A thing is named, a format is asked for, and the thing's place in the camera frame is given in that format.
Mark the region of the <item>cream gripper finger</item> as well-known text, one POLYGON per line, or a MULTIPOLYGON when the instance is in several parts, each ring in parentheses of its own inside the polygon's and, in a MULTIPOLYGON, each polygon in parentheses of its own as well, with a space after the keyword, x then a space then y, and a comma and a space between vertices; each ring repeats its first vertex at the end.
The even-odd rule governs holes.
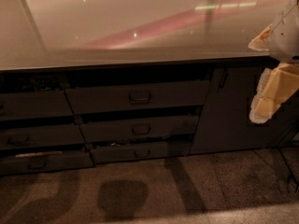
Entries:
POLYGON ((298 90, 298 64, 280 63, 275 69, 265 68, 250 106, 250 121, 266 123, 298 90))
POLYGON ((269 24, 249 42, 249 48, 256 51, 268 51, 271 29, 272 25, 269 24))

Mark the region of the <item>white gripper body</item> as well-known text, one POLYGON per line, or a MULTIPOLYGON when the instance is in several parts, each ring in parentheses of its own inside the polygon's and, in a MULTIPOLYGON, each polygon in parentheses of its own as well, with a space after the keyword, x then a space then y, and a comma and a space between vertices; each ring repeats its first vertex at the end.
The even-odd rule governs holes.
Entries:
POLYGON ((274 19, 269 55, 284 63, 299 63, 299 0, 290 0, 274 19))

